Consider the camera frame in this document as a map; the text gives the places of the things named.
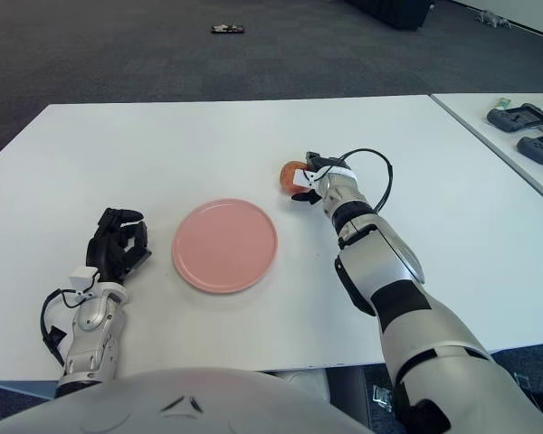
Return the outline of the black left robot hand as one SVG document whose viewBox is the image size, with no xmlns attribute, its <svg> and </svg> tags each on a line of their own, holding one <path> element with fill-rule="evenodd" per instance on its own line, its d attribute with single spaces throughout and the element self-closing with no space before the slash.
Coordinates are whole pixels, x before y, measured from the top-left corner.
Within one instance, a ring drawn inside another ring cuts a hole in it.
<svg viewBox="0 0 543 434">
<path fill-rule="evenodd" d="M 127 275 L 151 256 L 148 229 L 141 212 L 107 208 L 90 239 L 86 265 L 94 267 L 101 282 L 122 285 Z"/>
</svg>

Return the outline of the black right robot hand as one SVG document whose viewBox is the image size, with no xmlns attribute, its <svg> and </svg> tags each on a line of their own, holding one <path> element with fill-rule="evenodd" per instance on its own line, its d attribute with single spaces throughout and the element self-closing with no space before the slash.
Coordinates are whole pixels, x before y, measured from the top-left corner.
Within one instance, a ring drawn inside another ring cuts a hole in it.
<svg viewBox="0 0 543 434">
<path fill-rule="evenodd" d="M 336 169 L 348 166 L 336 157 L 324 157 L 318 153 L 308 152 L 305 162 L 295 162 L 288 171 L 289 196 L 294 202 L 315 204 L 322 197 L 318 193 L 319 182 Z"/>
</svg>

